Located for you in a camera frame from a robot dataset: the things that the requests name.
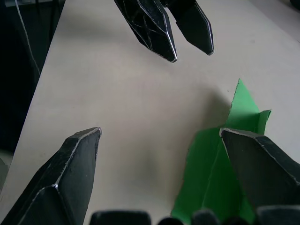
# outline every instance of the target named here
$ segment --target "folded green paper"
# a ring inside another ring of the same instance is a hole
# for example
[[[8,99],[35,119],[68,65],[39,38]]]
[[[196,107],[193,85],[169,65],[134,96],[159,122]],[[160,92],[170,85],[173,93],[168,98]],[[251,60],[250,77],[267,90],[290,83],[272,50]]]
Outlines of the folded green paper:
[[[270,110],[260,112],[239,80],[226,123],[222,127],[262,134]],[[190,224],[199,209],[211,209],[224,221],[240,216],[252,222],[254,213],[240,188],[219,137],[219,127],[197,133],[187,155],[183,184],[175,200],[172,216]]]

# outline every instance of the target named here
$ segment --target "white table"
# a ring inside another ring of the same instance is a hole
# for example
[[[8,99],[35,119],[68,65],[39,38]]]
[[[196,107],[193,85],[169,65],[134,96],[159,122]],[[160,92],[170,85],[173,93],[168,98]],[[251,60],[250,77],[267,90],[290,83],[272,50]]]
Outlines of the white table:
[[[248,0],[201,0],[215,53],[189,44],[170,16],[179,61],[138,43],[113,0],[67,0],[0,196],[5,217],[37,169],[73,133],[100,126],[86,214],[170,214],[197,130],[222,124],[241,77],[268,135],[300,161],[300,44]]]

